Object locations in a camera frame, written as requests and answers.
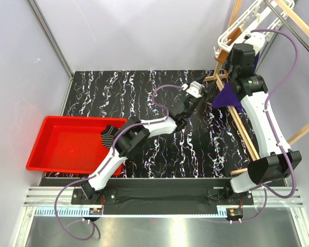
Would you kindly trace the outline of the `white clip hanger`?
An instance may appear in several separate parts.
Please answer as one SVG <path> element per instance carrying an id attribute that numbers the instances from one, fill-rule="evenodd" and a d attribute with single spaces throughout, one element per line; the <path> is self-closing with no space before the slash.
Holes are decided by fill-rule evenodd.
<path id="1" fill-rule="evenodd" d="M 278 30 L 282 25 L 283 22 L 264 1 L 254 1 L 217 39 L 217 47 L 214 48 L 216 61 L 223 64 L 232 46 L 243 43 L 246 34 L 262 33 L 268 42 L 273 36 L 268 29 Z"/>

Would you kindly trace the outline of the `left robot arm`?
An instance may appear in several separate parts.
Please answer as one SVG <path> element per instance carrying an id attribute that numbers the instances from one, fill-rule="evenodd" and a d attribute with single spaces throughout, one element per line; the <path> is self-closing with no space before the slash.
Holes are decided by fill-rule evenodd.
<path id="1" fill-rule="evenodd" d="M 185 83 L 182 86 L 166 84 L 155 89 L 151 100 L 153 104 L 166 111 L 164 117 L 140 120 L 133 116 L 121 128 L 108 125 L 101 132 L 102 144 L 109 149 L 109 152 L 97 169 L 81 185 L 82 196 L 87 202 L 94 204 L 100 200 L 101 190 L 105 188 L 109 178 L 122 163 L 141 152 L 149 138 L 180 132 L 185 128 L 194 110 L 203 99 L 209 96 L 208 91 L 203 86 L 205 78 L 206 75 L 204 74 L 191 83 Z M 166 87 L 181 89 L 186 93 L 171 108 L 155 101 L 157 92 Z"/>

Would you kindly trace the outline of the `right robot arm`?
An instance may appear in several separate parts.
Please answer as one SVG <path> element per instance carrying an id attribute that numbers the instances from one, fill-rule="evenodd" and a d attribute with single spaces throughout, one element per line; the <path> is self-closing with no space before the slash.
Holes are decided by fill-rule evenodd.
<path id="1" fill-rule="evenodd" d="M 300 151 L 294 151 L 284 138 L 268 99 L 268 88 L 262 76 L 254 73 L 256 51 L 253 45 L 234 44 L 224 68 L 229 70 L 228 91 L 233 101 L 230 106 L 242 107 L 252 124 L 259 146 L 259 159 L 249 163 L 247 171 L 231 179 L 231 187 L 224 190 L 224 199 L 230 204 L 242 198 L 242 192 L 257 186 L 291 178 L 296 190 L 294 169 L 302 160 Z"/>

